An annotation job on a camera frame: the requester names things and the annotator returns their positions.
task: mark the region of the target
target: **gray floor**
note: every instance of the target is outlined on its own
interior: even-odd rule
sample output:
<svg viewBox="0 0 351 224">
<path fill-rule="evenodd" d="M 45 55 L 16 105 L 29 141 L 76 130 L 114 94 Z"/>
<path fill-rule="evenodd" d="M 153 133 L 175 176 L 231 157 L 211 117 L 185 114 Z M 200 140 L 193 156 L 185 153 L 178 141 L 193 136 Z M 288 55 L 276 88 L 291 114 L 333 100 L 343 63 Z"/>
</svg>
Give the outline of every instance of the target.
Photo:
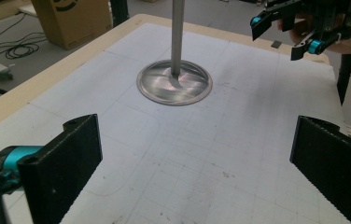
<svg viewBox="0 0 351 224">
<path fill-rule="evenodd" d="M 131 16 L 136 14 L 149 14 L 164 18 L 172 16 L 172 0 L 158 0 L 156 3 L 148 3 L 141 0 L 128 0 L 129 12 Z M 230 31 L 242 35 L 251 35 L 249 22 L 252 17 L 258 15 L 263 7 L 239 0 L 229 0 L 229 2 L 219 0 L 187 0 L 185 7 L 185 21 L 203 26 L 213 27 L 225 31 Z M 0 31 L 17 21 L 21 15 L 0 21 Z M 0 36 L 0 42 L 19 39 L 31 32 L 42 32 L 37 18 L 26 16 L 18 25 L 8 30 Z M 278 32 L 272 27 L 261 38 L 268 40 L 279 40 L 285 44 L 292 44 L 288 34 Z M 13 80 L 0 77 L 0 88 L 11 90 L 23 81 L 34 76 L 45 68 L 58 62 L 61 58 L 72 53 L 73 50 L 64 50 L 48 42 L 40 44 L 38 52 L 26 58 L 18 60 L 8 60 L 4 55 L 0 55 L 0 63 L 12 65 Z M 338 73 L 340 65 L 340 55 L 325 52 L 330 57 L 331 65 L 335 74 Z M 345 121 L 351 125 L 351 81 L 344 102 Z"/>
</svg>

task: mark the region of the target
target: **vertical metal pole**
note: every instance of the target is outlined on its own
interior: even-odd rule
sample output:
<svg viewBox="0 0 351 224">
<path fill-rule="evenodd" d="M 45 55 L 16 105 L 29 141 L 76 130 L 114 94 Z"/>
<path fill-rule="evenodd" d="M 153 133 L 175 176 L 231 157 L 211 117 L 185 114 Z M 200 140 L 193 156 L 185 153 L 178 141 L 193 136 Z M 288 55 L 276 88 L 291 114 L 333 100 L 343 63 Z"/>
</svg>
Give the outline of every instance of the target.
<svg viewBox="0 0 351 224">
<path fill-rule="evenodd" d="M 172 76 L 178 79 L 181 71 L 182 32 L 185 0 L 173 0 Z"/>
</svg>

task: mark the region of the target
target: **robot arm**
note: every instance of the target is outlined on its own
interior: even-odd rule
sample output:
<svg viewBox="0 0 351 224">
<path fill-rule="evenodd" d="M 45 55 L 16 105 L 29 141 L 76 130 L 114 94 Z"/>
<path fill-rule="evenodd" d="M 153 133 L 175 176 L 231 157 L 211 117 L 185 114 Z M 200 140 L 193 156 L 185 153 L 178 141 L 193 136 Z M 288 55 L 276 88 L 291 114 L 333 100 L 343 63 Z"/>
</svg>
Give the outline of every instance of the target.
<svg viewBox="0 0 351 224">
<path fill-rule="evenodd" d="M 291 60 L 299 60 L 307 51 L 320 54 L 330 45 L 351 37 L 351 0 L 269 0 L 266 9 L 251 20 L 253 40 L 271 26 L 272 21 L 283 20 L 283 31 L 291 30 L 296 14 L 313 16 L 313 27 L 305 39 L 293 47 Z M 336 24 L 343 15 L 341 25 Z"/>
<path fill-rule="evenodd" d="M 0 223 L 10 223 L 2 195 L 21 187 L 34 223 L 60 223 L 102 159 L 97 115 L 69 120 L 43 147 L 1 150 Z"/>
</svg>

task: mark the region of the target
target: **circular metal base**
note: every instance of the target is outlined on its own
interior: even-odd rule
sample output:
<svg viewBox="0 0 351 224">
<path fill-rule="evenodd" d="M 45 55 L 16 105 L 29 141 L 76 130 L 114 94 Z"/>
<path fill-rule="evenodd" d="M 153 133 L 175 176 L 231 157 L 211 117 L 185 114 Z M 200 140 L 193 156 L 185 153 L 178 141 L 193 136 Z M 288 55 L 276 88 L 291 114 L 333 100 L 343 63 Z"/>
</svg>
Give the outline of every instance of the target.
<svg viewBox="0 0 351 224">
<path fill-rule="evenodd" d="M 202 100 L 213 87 L 210 75 L 199 65 L 181 61 L 180 74 L 171 74 L 171 61 L 145 67 L 137 78 L 138 90 L 163 105 L 190 105 Z"/>
</svg>

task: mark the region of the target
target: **white table surface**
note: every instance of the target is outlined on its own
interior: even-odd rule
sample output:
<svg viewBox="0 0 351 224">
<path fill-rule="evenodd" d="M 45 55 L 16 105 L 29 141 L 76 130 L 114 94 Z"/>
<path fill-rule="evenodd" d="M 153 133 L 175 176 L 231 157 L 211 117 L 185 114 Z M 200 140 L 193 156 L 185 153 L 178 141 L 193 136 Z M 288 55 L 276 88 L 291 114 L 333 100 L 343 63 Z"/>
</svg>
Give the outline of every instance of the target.
<svg viewBox="0 0 351 224">
<path fill-rule="evenodd" d="M 298 115 L 344 125 L 332 67 L 185 32 L 182 59 L 213 90 L 159 105 L 135 81 L 170 58 L 170 36 L 142 25 L 0 122 L 1 150 L 98 114 L 104 159 L 63 223 L 349 223 L 289 162 Z M 22 192 L 5 200 L 13 223 L 32 222 Z"/>
</svg>

